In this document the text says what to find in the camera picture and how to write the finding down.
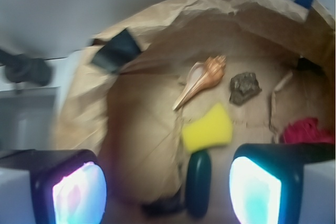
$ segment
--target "brown paper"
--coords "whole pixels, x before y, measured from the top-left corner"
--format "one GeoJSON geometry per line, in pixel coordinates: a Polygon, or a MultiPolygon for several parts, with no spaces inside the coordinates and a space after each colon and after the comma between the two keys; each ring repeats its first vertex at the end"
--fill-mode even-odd
{"type": "MultiPolygon", "coordinates": [[[[101,46],[86,48],[54,141],[56,148],[101,149],[109,191],[115,187],[111,195],[119,199],[148,202],[172,196],[185,180],[188,160],[178,148],[181,126],[199,119],[218,101],[233,121],[234,135],[230,145],[209,150],[211,197],[201,223],[237,221],[228,171],[240,144],[271,143],[288,123],[306,116],[316,116],[322,127],[334,130],[334,19],[317,1],[308,11],[290,0],[168,0],[96,38],[109,40],[125,28],[144,52],[122,69],[113,85],[115,77],[89,64],[101,46]],[[217,55],[227,57],[222,82],[173,112],[191,66],[217,55]],[[325,76],[295,71],[300,56],[320,65],[325,76]],[[263,91],[243,106],[232,105],[230,79],[247,71],[256,73],[263,91]],[[106,113],[104,100],[111,86],[106,113]]],[[[149,221],[139,211],[128,214],[134,210],[130,205],[110,200],[107,212],[114,215],[106,215],[107,223],[149,221]]],[[[166,221],[191,222],[185,213],[166,221]]]]}

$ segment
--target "dark object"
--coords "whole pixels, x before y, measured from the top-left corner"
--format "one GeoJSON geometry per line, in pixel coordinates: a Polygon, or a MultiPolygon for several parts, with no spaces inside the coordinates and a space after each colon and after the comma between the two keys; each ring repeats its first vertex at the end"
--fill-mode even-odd
{"type": "Polygon", "coordinates": [[[278,223],[298,223],[304,179],[303,167],[305,164],[335,159],[335,145],[243,144],[237,149],[234,160],[238,157],[247,157],[281,180],[278,223]]]}
{"type": "Polygon", "coordinates": [[[105,40],[102,40],[102,39],[94,39],[93,42],[92,42],[92,46],[101,46],[101,45],[106,45],[107,44],[107,41],[105,40]]]}
{"type": "Polygon", "coordinates": [[[306,9],[310,9],[313,0],[295,0],[294,2],[297,3],[298,5],[303,6],[306,9]]]}
{"type": "Polygon", "coordinates": [[[181,190],[171,198],[162,198],[151,204],[141,206],[142,210],[148,216],[161,216],[168,214],[176,214],[184,209],[181,202],[181,190]]]}
{"type": "Polygon", "coordinates": [[[0,151],[0,167],[30,173],[36,223],[55,223],[53,186],[86,162],[97,163],[92,151],[0,151]]]}
{"type": "Polygon", "coordinates": [[[96,53],[91,63],[110,73],[118,73],[121,67],[134,60],[140,53],[140,48],[125,29],[107,42],[96,53]]]}
{"type": "Polygon", "coordinates": [[[315,64],[314,62],[306,59],[306,58],[300,58],[298,60],[298,65],[297,65],[297,70],[299,71],[307,71],[307,70],[311,70],[314,73],[318,74],[318,75],[322,75],[324,74],[323,69],[321,66],[315,64]]]}
{"type": "Polygon", "coordinates": [[[0,62],[5,65],[5,76],[11,82],[27,81],[46,86],[51,81],[51,67],[41,58],[10,55],[0,49],[0,62]]]}
{"type": "Polygon", "coordinates": [[[235,105],[242,105],[262,91],[255,73],[241,73],[234,76],[230,82],[230,89],[229,101],[235,105]]]}
{"type": "Polygon", "coordinates": [[[185,204],[188,213],[201,218],[206,215],[210,198],[211,160],[207,151],[191,155],[185,187],[185,204]]]}

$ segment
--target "orange seashell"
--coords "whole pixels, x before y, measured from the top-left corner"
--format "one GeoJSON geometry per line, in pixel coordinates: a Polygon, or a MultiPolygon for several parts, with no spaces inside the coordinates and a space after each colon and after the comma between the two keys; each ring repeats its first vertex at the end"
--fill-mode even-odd
{"type": "Polygon", "coordinates": [[[209,57],[205,62],[197,62],[191,68],[187,84],[174,103],[173,110],[180,108],[201,90],[219,84],[224,76],[225,65],[225,56],[209,57]]]}

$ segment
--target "blue tape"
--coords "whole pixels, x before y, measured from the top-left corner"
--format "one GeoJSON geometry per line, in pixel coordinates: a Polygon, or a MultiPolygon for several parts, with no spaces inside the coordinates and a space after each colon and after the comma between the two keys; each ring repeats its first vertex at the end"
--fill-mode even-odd
{"type": "Polygon", "coordinates": [[[295,0],[294,2],[297,3],[298,5],[303,6],[306,9],[310,9],[313,0],[295,0]]]}

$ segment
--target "green oval object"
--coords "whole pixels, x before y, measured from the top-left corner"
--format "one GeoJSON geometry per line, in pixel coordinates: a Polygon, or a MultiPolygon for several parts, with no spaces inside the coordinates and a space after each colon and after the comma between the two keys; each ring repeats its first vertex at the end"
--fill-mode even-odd
{"type": "Polygon", "coordinates": [[[206,215],[210,198],[211,160],[207,151],[191,155],[185,186],[185,204],[195,218],[206,215]]]}

